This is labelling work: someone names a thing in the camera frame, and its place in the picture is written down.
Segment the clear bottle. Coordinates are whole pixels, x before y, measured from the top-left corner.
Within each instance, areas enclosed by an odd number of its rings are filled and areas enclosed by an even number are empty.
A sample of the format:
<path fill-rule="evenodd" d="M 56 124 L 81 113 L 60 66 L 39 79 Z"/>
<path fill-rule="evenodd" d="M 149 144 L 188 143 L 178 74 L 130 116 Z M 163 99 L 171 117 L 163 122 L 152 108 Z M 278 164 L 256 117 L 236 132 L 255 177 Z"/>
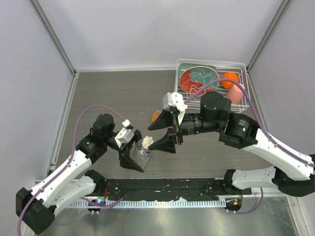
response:
<path fill-rule="evenodd" d="M 139 140 L 135 145 L 132 159 L 144 170 L 153 154 L 142 146 L 142 141 L 143 139 Z"/>

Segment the white bottle cap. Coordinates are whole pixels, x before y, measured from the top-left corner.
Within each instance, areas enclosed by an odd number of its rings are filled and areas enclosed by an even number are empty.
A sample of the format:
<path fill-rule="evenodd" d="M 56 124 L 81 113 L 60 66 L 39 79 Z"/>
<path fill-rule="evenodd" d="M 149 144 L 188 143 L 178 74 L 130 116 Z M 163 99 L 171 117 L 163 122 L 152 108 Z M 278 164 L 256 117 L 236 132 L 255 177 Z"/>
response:
<path fill-rule="evenodd" d="M 150 145 L 152 145 L 154 142 L 153 138 L 150 137 L 150 136 L 146 136 L 145 138 L 143 138 L 143 141 L 142 141 L 142 146 L 146 149 L 149 148 Z"/>

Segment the orange bottle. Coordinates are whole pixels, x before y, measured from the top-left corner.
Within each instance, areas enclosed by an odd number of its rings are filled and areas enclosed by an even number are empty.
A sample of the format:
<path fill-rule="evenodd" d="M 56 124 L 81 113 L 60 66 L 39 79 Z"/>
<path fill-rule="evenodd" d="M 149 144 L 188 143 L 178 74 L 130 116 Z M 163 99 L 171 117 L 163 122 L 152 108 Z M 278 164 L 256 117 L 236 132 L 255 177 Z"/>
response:
<path fill-rule="evenodd" d="M 157 118 L 160 116 L 161 111 L 155 111 L 152 115 L 152 122 L 155 122 Z"/>

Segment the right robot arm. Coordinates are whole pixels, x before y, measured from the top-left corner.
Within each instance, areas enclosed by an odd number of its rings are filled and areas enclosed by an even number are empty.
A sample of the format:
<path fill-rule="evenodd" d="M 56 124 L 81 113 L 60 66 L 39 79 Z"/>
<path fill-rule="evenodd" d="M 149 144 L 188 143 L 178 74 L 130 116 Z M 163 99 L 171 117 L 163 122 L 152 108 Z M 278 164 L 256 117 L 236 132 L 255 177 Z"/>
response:
<path fill-rule="evenodd" d="M 201 97 L 199 113 L 186 113 L 180 94 L 166 94 L 161 114 L 148 129 L 165 128 L 167 133 L 149 149 L 175 153 L 184 136 L 217 132 L 219 141 L 226 146 L 256 154 L 271 166 L 252 171 L 227 170 L 217 187 L 208 186 L 214 194 L 236 194 L 247 188 L 276 188 L 294 197 L 314 193 L 314 155 L 304 155 L 284 145 L 263 132 L 256 120 L 232 112 L 230 106 L 228 98 L 211 91 Z"/>

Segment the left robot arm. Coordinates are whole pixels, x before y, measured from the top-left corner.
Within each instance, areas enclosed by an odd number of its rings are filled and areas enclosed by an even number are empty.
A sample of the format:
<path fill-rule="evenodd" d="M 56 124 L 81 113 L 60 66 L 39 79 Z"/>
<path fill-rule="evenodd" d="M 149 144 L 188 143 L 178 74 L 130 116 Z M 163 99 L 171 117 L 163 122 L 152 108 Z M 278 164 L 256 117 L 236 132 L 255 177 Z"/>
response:
<path fill-rule="evenodd" d="M 118 152 L 121 167 L 142 173 L 143 169 L 130 157 L 132 145 L 142 138 L 141 132 L 128 120 L 122 124 L 122 129 L 115 132 L 113 117 L 99 115 L 67 160 L 38 185 L 29 190 L 21 188 L 16 193 L 18 224 L 25 223 L 35 234 L 41 234 L 73 201 L 89 194 L 100 196 L 105 189 L 105 178 L 89 168 L 108 148 Z"/>

